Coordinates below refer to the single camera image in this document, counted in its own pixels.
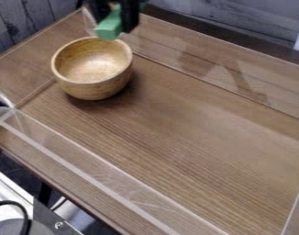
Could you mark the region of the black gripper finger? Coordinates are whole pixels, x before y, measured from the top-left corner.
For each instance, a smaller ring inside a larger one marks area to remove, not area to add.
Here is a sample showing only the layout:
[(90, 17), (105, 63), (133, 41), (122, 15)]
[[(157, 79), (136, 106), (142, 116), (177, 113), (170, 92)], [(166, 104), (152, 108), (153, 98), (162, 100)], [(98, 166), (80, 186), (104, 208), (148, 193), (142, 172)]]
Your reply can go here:
[(122, 31), (129, 33), (137, 27), (140, 20), (140, 0), (121, 0)]
[(110, 12), (109, 0), (88, 0), (88, 5), (96, 22), (100, 22)]

